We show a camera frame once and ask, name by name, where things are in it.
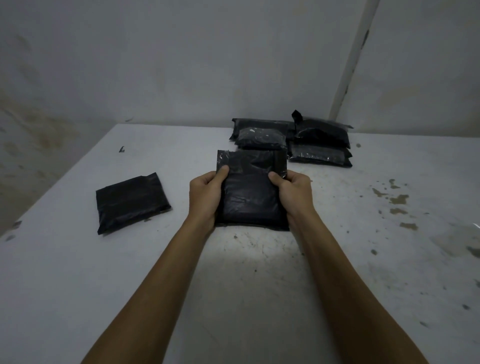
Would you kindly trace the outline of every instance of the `crumpled plastic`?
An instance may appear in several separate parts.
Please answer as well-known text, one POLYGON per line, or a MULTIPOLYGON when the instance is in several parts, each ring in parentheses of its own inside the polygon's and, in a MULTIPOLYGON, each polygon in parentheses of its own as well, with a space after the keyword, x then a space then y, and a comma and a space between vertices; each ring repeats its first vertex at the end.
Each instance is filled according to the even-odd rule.
POLYGON ((320 146, 306 143, 291 142, 289 146, 289 161, 313 164, 329 164, 350 168, 352 157, 346 148, 320 146))
POLYGON ((97 233, 125 226, 171 210, 156 173, 104 187, 96 192, 100 226, 97 233))
POLYGON ((240 149, 287 150, 287 126, 283 130, 264 128, 244 128, 240 130, 235 144, 240 149))
POLYGON ((295 136, 295 123, 286 120, 263 120, 263 119, 232 119, 234 122, 233 133, 230 140, 236 140, 240 134, 240 130, 245 128, 263 128, 263 129, 277 129, 285 134, 287 140, 292 140, 295 136), (287 126, 287 131, 284 132, 283 125, 287 126))
POLYGON ((217 170, 229 166, 222 183, 215 225, 253 225, 288 231, 287 213, 280 203, 278 187, 268 179, 274 171, 287 176, 287 153, 276 150, 219 150, 217 170))
POLYGON ((292 118, 296 126, 296 140, 301 139, 302 142, 350 149, 348 125, 335 121, 303 117, 297 110, 292 113, 292 118))

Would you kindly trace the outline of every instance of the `table surface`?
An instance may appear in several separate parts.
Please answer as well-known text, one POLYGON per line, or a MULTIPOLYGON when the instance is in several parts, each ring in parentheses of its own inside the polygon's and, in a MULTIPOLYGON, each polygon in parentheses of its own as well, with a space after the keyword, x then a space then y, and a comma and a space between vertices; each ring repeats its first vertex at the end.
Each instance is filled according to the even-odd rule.
MULTIPOLYGON (((188 209, 231 129, 117 125, 0 239, 0 362, 78 363, 188 209), (119 153, 121 147, 125 152, 119 153), (95 190, 157 172, 171 212, 98 236, 95 190)), ((431 363, 480 357, 480 139, 351 134, 353 168, 289 163, 349 260, 431 363)), ((165 363, 338 363, 290 232, 217 228, 165 363)))

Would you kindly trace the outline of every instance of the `finger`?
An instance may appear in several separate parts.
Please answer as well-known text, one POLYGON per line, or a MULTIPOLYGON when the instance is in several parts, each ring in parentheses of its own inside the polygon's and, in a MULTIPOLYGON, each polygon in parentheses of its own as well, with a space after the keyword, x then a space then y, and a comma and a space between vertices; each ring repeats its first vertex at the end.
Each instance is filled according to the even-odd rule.
POLYGON ((277 187, 280 187, 280 185, 285 182, 285 180, 275 172, 268 173, 268 178, 270 179, 270 182, 277 187))
POLYGON ((292 182, 295 177, 298 177, 300 173, 294 172, 292 170, 287 170, 287 181, 292 182))
POLYGON ((227 178, 229 169, 227 165, 222 166, 212 179, 212 183, 221 185, 225 178, 227 178))
POLYGON ((215 171, 212 170, 208 173, 202 174, 201 176, 198 176, 197 178, 194 178, 190 184, 192 185, 205 185, 208 184, 213 178, 215 177, 215 171))

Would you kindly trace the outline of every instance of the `black package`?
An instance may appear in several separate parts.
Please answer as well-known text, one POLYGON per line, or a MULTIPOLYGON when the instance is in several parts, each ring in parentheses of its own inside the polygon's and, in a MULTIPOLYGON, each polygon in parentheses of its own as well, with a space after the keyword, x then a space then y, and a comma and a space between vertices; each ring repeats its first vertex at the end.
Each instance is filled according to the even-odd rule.
POLYGON ((219 150, 216 169, 228 165, 215 224, 254 225, 288 231, 287 213, 278 187, 268 179, 274 171, 287 176, 287 153, 280 150, 219 150))
POLYGON ((98 190, 96 205, 100 219, 99 235, 171 209, 156 173, 98 190))
POLYGON ((286 137, 287 140, 292 140, 295 137, 295 123, 285 120, 262 120, 262 119, 232 119, 234 122, 233 133, 230 140, 236 140, 240 134, 240 130, 245 128, 262 128, 262 129, 276 129, 284 132, 283 125, 287 126, 286 137))
POLYGON ((240 130, 235 144, 241 149, 287 150, 287 125, 283 130, 248 127, 240 130))
POLYGON ((347 168, 352 166, 349 160, 352 154, 346 148, 291 142, 289 156, 291 162, 330 164, 347 168))
POLYGON ((303 117, 298 111, 292 113, 296 126, 296 139, 325 146, 350 148, 348 125, 335 121, 303 117))

